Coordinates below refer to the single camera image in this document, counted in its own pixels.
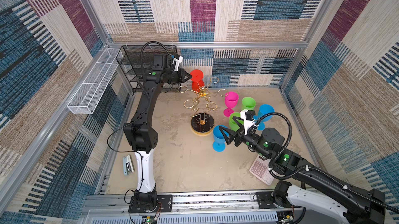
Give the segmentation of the green plastic wine glass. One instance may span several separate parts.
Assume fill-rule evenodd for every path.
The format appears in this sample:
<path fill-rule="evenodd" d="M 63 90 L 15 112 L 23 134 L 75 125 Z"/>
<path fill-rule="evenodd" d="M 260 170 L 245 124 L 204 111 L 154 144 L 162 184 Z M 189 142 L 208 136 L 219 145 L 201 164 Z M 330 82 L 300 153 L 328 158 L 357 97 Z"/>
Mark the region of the green plastic wine glass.
<path fill-rule="evenodd" d="M 233 130 L 233 131 L 237 131 L 237 130 L 239 130 L 240 129 L 240 127 L 239 127 L 239 125 L 234 121 L 234 117 L 241 117 L 241 114 L 240 114 L 240 112 L 234 112 L 234 113 L 232 113 L 230 116 L 229 116 L 229 126 L 230 126 L 230 129 L 231 130 Z"/>
<path fill-rule="evenodd" d="M 256 100 L 252 97 L 244 97 L 242 99 L 241 110 L 254 110 L 256 106 Z"/>

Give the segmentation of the red plastic wine glass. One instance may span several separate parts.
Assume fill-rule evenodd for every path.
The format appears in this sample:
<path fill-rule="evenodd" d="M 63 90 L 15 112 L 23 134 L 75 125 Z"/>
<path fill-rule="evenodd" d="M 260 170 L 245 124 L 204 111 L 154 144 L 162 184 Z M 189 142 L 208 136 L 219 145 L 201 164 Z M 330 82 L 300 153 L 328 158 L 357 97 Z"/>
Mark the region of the red plastic wine glass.
<path fill-rule="evenodd" d="M 202 87 L 205 86 L 203 78 L 204 74 L 201 70 L 193 70 L 191 71 L 191 80 L 192 80 L 192 90 L 195 92 L 199 92 Z"/>

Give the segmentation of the magenta plastic wine glass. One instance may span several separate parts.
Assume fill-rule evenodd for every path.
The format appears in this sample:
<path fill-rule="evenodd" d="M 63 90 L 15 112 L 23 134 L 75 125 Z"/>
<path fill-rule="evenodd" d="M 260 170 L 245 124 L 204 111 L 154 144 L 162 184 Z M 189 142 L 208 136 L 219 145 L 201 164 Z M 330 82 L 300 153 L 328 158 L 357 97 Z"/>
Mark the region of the magenta plastic wine glass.
<path fill-rule="evenodd" d="M 226 117 L 229 117 L 232 113 L 234 113 L 234 108 L 237 106 L 239 100 L 239 95 L 235 92 L 228 92 L 225 95 L 224 102 L 226 109 L 223 111 L 223 114 Z"/>

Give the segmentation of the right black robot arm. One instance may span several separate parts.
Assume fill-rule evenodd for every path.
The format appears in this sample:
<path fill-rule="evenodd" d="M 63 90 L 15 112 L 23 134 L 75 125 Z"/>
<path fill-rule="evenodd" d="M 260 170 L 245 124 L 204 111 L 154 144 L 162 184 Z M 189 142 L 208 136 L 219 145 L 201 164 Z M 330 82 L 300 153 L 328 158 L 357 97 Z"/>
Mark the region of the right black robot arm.
<path fill-rule="evenodd" d="M 275 205 L 300 206 L 343 224 L 383 224 L 387 210 L 396 214 L 399 212 L 398 208 L 386 204 L 383 192 L 353 186 L 289 150 L 292 125 L 285 115 L 274 113 L 287 123 L 287 138 L 275 128 L 266 128 L 262 134 L 256 134 L 259 124 L 270 114 L 256 120 L 254 114 L 253 110 L 243 110 L 239 117 L 233 119 L 238 130 L 223 126 L 219 130 L 226 144 L 234 143 L 237 147 L 246 144 L 251 152 L 269 161 L 269 174 L 279 181 L 273 192 Z"/>

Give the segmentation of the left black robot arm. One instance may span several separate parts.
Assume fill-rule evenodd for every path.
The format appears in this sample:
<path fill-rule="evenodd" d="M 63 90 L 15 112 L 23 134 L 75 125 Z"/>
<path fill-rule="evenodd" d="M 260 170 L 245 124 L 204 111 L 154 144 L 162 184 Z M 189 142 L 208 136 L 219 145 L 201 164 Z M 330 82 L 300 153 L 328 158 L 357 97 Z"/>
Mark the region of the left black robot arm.
<path fill-rule="evenodd" d="M 156 44 L 165 50 L 165 54 L 154 54 L 153 65 L 144 70 L 144 50 L 148 45 Z M 129 123 L 123 127 L 129 145 L 135 152 L 138 165 L 138 184 L 132 196 L 128 212 L 151 213 L 160 210 L 156 182 L 154 178 L 153 155 L 158 144 L 159 135 L 152 128 L 152 117 L 156 101 L 165 83 L 180 85 L 189 81 L 192 75 L 180 67 L 183 57 L 171 54 L 157 41 L 145 43 L 140 51 L 142 80 L 137 83 L 142 90 L 136 113 Z"/>

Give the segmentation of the black mesh shelf rack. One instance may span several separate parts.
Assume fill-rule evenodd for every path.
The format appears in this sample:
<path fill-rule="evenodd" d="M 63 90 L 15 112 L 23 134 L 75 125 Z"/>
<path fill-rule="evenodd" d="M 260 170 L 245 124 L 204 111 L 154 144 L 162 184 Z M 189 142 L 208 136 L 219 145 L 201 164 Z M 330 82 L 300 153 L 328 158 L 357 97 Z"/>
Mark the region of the black mesh shelf rack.
<path fill-rule="evenodd" d="M 149 44 L 143 51 L 143 62 L 141 62 L 141 49 L 142 46 L 138 45 L 124 45 L 120 48 L 116 60 L 122 69 L 125 77 L 129 81 L 129 84 L 134 93 L 142 92 L 140 86 L 137 83 L 137 77 L 143 82 L 142 75 L 144 69 L 153 65 L 155 54 L 167 54 L 166 50 L 157 44 Z"/>

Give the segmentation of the pink calculator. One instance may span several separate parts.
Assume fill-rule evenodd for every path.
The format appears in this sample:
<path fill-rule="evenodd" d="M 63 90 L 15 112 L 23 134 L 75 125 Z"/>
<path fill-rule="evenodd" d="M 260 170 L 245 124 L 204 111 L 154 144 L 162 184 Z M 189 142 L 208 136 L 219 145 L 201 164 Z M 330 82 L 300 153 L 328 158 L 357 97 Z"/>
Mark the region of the pink calculator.
<path fill-rule="evenodd" d="M 269 160 L 265 160 L 263 157 L 260 156 L 256 157 L 249 169 L 249 172 L 269 186 L 274 180 L 274 178 L 269 173 Z"/>

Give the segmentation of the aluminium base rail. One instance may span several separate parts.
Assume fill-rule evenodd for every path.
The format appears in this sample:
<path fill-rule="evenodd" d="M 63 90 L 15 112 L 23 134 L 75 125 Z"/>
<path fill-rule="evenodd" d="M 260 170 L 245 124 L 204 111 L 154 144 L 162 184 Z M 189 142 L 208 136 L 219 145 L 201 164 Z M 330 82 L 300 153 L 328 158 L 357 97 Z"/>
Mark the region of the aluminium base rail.
<path fill-rule="evenodd" d="M 346 224 L 346 209 L 313 190 L 294 187 L 277 207 L 272 190 L 161 193 L 151 213 L 130 213 L 131 195 L 87 197 L 80 224 Z"/>

